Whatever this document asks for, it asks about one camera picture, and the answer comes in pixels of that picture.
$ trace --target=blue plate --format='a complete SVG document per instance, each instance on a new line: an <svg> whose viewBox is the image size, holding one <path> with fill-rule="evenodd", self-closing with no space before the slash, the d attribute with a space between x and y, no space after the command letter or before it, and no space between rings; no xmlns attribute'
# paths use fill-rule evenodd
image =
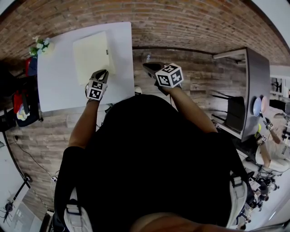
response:
<svg viewBox="0 0 290 232"><path fill-rule="evenodd" d="M254 114L254 116L258 117L260 115L261 106L262 106L262 101L258 97L258 98L256 98L256 100L254 101L254 104L253 104L253 114Z"/></svg>

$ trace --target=flower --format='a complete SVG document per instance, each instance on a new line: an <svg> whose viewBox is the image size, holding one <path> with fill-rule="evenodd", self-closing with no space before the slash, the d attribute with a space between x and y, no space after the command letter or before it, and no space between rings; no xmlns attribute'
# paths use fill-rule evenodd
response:
<svg viewBox="0 0 290 232"><path fill-rule="evenodd" d="M44 45L48 45L49 44L49 41L50 41L50 39L49 38L46 38L43 44Z"/></svg>
<svg viewBox="0 0 290 232"><path fill-rule="evenodd" d="M43 44L44 43L44 40L43 39L39 39L39 40L37 40L37 43L38 44Z"/></svg>
<svg viewBox="0 0 290 232"><path fill-rule="evenodd" d="M32 37L32 39L35 39L35 42L37 42L39 37L40 37L40 35L37 35L35 37Z"/></svg>
<svg viewBox="0 0 290 232"><path fill-rule="evenodd" d="M38 43L38 44L36 45L36 47L39 48L39 49L42 49L42 48L44 47L44 45L41 44L41 43Z"/></svg>
<svg viewBox="0 0 290 232"><path fill-rule="evenodd" d="M38 48L36 48L36 47L30 47L29 48L29 54L31 56L36 56L37 55L37 51L38 51Z"/></svg>

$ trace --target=brick wall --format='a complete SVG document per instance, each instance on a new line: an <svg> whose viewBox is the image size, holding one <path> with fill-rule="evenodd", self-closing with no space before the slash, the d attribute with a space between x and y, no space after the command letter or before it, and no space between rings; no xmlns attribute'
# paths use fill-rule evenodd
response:
<svg viewBox="0 0 290 232"><path fill-rule="evenodd" d="M0 60L19 65L35 35L132 22L134 46L222 52L248 46L272 64L290 65L281 40L240 0L21 0L0 24Z"/></svg>

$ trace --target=wooden floor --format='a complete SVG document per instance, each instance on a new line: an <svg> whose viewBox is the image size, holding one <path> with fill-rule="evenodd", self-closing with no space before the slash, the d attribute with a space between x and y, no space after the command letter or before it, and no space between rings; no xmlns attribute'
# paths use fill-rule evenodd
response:
<svg viewBox="0 0 290 232"><path fill-rule="evenodd" d="M245 94L246 70L245 67L237 65L234 60L227 58L213 60L211 55L185 51L134 50L135 85L140 86L144 94L157 95L170 102L170 98L159 92L154 86L155 81L142 69L142 63L146 62L148 55L150 61L175 63L181 66L185 79L184 91L209 115L212 112L222 115L220 111L227 110L227 101L212 97L210 95L212 90L231 96ZM105 116L104 110L107 108L108 106L104 105L99 109L97 120L99 126ZM9 143L14 142L15 135L19 137L17 144L13 143L10 147L21 170L32 177L31 186L38 195L37 197L32 190L29 190L23 201L41 220L47 208L54 209L55 183L51 182L50 176L18 145L29 152L51 176L54 176L59 170L63 151L68 145L72 129L83 109L84 107L45 112L43 122L37 121L30 126L15 127L6 132Z"/></svg>

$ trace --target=white wall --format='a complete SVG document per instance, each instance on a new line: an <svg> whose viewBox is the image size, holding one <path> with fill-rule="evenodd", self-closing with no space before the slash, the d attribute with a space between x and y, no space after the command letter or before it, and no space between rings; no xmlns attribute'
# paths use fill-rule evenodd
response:
<svg viewBox="0 0 290 232"><path fill-rule="evenodd" d="M290 47L290 4L287 0L252 0L272 21Z"/></svg>
<svg viewBox="0 0 290 232"><path fill-rule="evenodd" d="M290 80L290 67L281 65L270 65L270 76L274 78Z"/></svg>
<svg viewBox="0 0 290 232"><path fill-rule="evenodd" d="M0 141L6 145L2 132L0 132ZM3 208L6 205L7 200L13 199L22 183L23 179L14 165L7 146L0 148L0 208ZM21 200L27 193L28 189L27 185L25 185L18 195L18 198L14 203L15 208L11 212L12 216L16 213ZM2 219L0 220L0 226L6 232L11 231L8 224L3 223Z"/></svg>

